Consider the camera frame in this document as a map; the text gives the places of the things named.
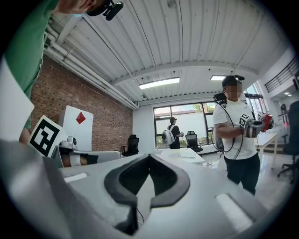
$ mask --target man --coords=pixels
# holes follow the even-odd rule
[[[170,118],[170,125],[168,126],[168,129],[170,130],[170,128],[175,125],[177,122],[177,119],[174,117]],[[179,137],[183,137],[184,133],[179,131],[178,126],[174,126],[172,131],[171,131],[173,137],[174,137],[174,142],[170,145],[171,149],[175,149],[175,148],[179,148],[180,144],[179,144]]]
[[[42,65],[44,32],[53,12],[91,15],[101,13],[101,8],[110,0],[43,0],[27,16],[13,36],[4,58],[17,83],[30,99],[31,90]],[[30,133],[30,118],[20,136],[20,142],[27,144]]]
[[[228,178],[236,184],[242,182],[243,188],[254,195],[260,170],[260,159],[256,152],[254,138],[243,137],[244,130],[239,124],[240,117],[243,114],[253,118],[252,113],[248,105],[239,99],[242,93],[242,84],[234,76],[225,77],[222,88],[227,97],[227,106],[225,108],[227,113],[220,105],[215,107],[213,113],[215,135],[223,139],[224,160],[227,165]],[[235,142],[231,148],[233,138],[235,138]]]

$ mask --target railing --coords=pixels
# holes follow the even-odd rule
[[[275,88],[279,87],[283,84],[283,82],[287,81],[288,79],[294,79],[295,74],[299,71],[299,61],[298,57],[295,56],[291,62],[275,76],[272,80],[265,84],[268,92],[271,92]]]

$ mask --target brick wall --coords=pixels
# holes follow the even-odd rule
[[[73,74],[47,56],[34,84],[31,131],[42,115],[58,122],[67,105],[93,113],[92,150],[118,150],[132,134],[132,110]]]

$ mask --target fluorescent light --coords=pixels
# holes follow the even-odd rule
[[[143,89],[147,89],[147,88],[151,88],[151,87],[161,86],[161,85],[165,85],[165,84],[173,84],[173,83],[179,83],[179,77],[171,78],[171,79],[167,79],[167,80],[158,80],[158,81],[149,82],[149,83],[145,83],[145,84],[140,84],[139,87],[140,87],[140,89],[143,90]]]
[[[211,80],[223,80],[226,76],[214,76],[212,75]]]

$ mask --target red diamond sign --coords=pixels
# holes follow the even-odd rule
[[[78,115],[78,117],[76,118],[76,121],[81,124],[84,120],[86,120],[86,118],[84,117],[83,113],[80,112],[80,114]]]

